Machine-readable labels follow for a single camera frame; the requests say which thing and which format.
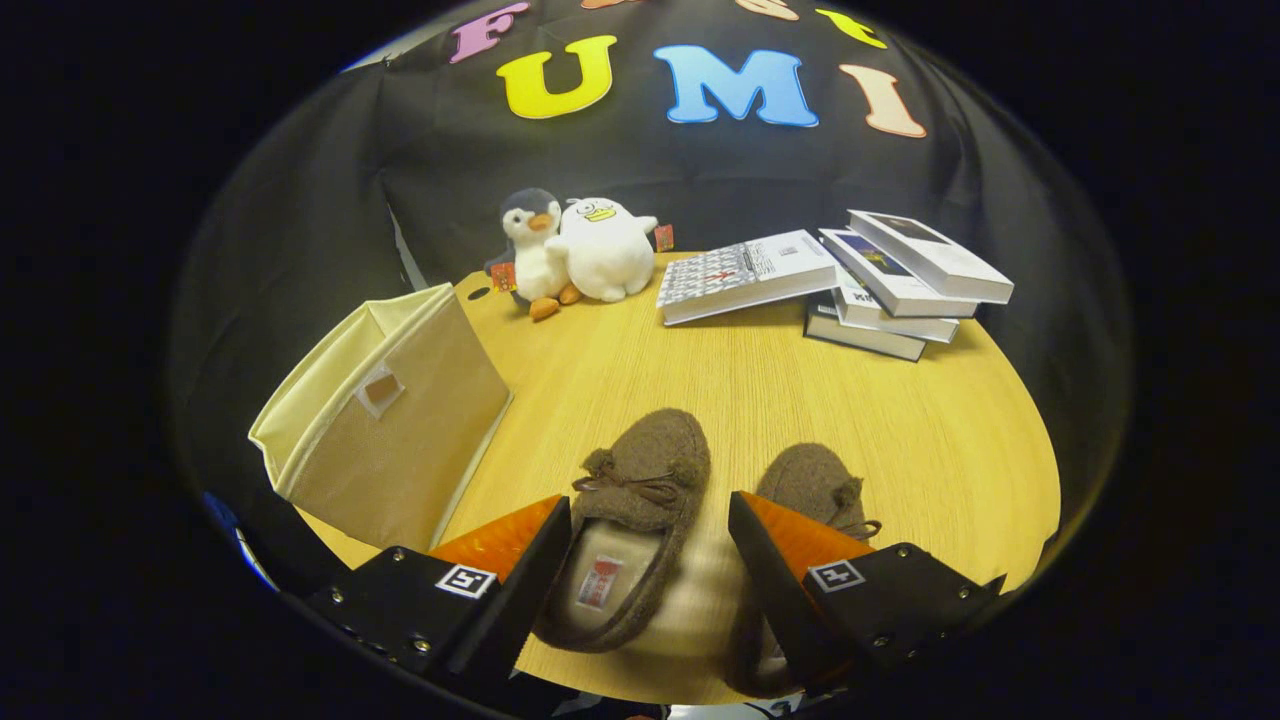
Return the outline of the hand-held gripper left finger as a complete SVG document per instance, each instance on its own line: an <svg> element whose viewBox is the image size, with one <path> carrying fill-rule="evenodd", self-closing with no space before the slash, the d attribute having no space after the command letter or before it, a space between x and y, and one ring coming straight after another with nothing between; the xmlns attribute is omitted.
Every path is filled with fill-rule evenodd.
<svg viewBox="0 0 1280 720"><path fill-rule="evenodd" d="M392 546L305 600L329 629L451 691L506 682L573 539L552 495L444 544Z"/></svg>

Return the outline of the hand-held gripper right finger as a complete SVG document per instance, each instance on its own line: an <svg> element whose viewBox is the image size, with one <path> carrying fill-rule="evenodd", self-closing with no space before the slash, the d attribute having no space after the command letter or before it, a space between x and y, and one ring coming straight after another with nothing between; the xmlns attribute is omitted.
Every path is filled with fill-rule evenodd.
<svg viewBox="0 0 1280 720"><path fill-rule="evenodd" d="M937 653L1005 583L974 582L909 542L876 550L745 491L731 496L728 529L794 680L814 694Z"/></svg>

